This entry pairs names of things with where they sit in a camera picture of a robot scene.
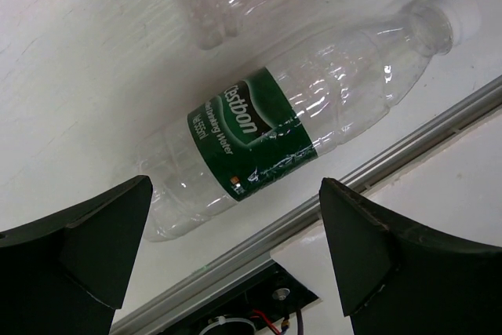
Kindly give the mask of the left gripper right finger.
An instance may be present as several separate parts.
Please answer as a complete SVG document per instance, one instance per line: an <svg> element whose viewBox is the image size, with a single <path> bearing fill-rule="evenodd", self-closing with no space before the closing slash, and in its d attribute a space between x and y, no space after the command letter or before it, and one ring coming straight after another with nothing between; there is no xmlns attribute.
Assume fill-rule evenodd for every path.
<svg viewBox="0 0 502 335"><path fill-rule="evenodd" d="M500 333L500 247L422 225L332 178L319 201L355 333Z"/></svg>

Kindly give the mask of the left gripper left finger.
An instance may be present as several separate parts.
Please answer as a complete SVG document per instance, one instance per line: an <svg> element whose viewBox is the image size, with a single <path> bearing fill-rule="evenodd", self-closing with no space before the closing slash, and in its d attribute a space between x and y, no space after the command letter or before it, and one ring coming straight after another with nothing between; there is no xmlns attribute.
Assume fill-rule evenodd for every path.
<svg viewBox="0 0 502 335"><path fill-rule="evenodd" d="M153 194L137 176L1 233L3 334L107 334L124 302Z"/></svg>

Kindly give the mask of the clear bottle green label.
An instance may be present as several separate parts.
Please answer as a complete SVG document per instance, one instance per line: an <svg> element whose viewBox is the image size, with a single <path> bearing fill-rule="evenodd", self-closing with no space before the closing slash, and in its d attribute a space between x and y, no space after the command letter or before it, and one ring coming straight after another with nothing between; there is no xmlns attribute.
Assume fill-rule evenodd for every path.
<svg viewBox="0 0 502 335"><path fill-rule="evenodd" d="M477 0L417 0L324 27L158 126L126 167L153 185L143 236L178 239L364 133L480 25Z"/></svg>

